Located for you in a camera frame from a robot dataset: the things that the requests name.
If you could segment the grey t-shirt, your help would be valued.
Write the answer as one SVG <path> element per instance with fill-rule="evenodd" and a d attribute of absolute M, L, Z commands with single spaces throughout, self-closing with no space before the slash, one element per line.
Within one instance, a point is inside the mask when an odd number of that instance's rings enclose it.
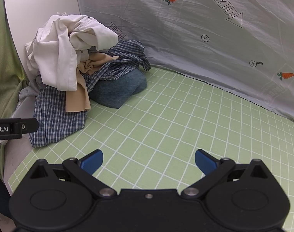
<path fill-rule="evenodd" d="M 19 93 L 19 100 L 23 101 L 27 97 L 37 97 L 39 93 L 46 87 L 46 85 L 42 82 L 42 78 L 40 75 L 36 76 L 31 80 L 29 85 L 22 89 Z"/>

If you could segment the grey printed sheet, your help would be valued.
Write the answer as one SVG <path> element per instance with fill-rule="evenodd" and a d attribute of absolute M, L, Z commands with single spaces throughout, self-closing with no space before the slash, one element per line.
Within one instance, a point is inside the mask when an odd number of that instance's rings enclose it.
<path fill-rule="evenodd" d="M 294 119 L 294 0 L 78 0 L 156 64 Z"/>

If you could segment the green fabric curtain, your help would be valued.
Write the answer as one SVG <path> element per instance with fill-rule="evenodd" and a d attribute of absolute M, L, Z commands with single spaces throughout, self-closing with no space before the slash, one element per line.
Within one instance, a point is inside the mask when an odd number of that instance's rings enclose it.
<path fill-rule="evenodd" d="M 26 84 L 27 76 L 9 30 L 4 0 L 0 0 L 0 119 L 12 116 L 19 92 Z"/>

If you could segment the beige cloth garment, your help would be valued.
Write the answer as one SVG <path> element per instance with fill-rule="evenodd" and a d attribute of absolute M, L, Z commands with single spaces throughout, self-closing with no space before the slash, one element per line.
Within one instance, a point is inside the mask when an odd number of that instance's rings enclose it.
<path fill-rule="evenodd" d="M 82 74 L 93 75 L 104 64 L 118 58 L 118 56 L 109 56 L 102 52 L 96 52 L 92 53 L 86 61 L 81 61 L 77 65 L 77 90 L 66 91 L 66 112 L 82 112 L 91 109 L 86 82 Z"/>

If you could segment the blue plaid shirt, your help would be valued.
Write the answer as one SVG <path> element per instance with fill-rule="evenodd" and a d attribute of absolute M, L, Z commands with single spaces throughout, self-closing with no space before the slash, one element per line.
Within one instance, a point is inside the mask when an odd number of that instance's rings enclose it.
<path fill-rule="evenodd" d="M 144 46 L 137 40 L 124 40 L 107 51 L 119 58 L 104 64 L 92 75 L 84 74 L 87 93 L 99 82 L 118 82 L 139 66 L 146 71 L 151 65 Z M 45 147 L 81 130 L 85 125 L 87 111 L 66 112 L 66 93 L 46 86 L 36 97 L 33 117 L 38 121 L 38 130 L 29 135 L 32 147 Z"/>

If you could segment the white pants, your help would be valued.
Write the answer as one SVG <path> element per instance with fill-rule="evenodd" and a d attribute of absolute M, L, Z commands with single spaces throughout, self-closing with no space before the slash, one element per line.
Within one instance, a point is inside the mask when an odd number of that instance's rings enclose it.
<path fill-rule="evenodd" d="M 116 45 L 118 36 L 108 27 L 86 15 L 53 15 L 25 44 L 26 64 L 33 75 L 59 91 L 77 90 L 79 51 L 98 51 Z"/>

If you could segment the blue denim garment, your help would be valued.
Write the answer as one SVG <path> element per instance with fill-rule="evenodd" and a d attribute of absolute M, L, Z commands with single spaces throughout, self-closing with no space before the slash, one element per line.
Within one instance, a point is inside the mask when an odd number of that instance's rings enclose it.
<path fill-rule="evenodd" d="M 110 108 L 120 108 L 132 95 L 147 87 L 145 75 L 137 68 L 117 80 L 99 81 L 89 93 L 89 98 Z"/>

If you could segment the green grid mat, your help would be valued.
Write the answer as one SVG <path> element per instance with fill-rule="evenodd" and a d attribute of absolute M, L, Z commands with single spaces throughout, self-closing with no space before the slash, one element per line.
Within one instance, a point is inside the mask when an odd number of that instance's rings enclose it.
<path fill-rule="evenodd" d="M 294 231 L 294 122 L 201 81 L 152 68 L 147 88 L 119 109 L 91 103 L 85 126 L 58 143 L 28 148 L 12 173 L 17 188 L 37 159 L 61 163 L 95 149 L 95 177 L 116 190 L 183 190 L 203 176 L 195 152 L 238 163 L 261 159 L 290 199 L 286 231 Z"/>

